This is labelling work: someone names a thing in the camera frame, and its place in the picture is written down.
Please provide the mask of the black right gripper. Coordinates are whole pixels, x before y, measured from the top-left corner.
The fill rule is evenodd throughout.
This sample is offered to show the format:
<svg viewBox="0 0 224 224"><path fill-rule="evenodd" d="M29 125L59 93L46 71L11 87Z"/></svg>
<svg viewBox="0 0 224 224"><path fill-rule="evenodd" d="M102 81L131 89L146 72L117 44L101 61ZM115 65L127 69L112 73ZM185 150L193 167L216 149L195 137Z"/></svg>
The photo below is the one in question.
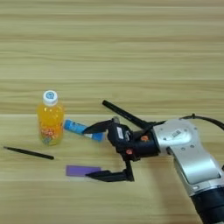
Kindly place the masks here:
<svg viewBox="0 0 224 224"><path fill-rule="evenodd" d="M128 126L122 124L113 124L110 119L103 122L97 122L85 128L83 134L102 133L108 129L108 140L115 147L118 154L124 161L137 161L141 158L154 157L159 153L151 133L144 134L142 130L132 131ZM123 171L95 171L87 174L87 177L102 182L133 182L134 175L130 161L126 161L126 168Z"/></svg>

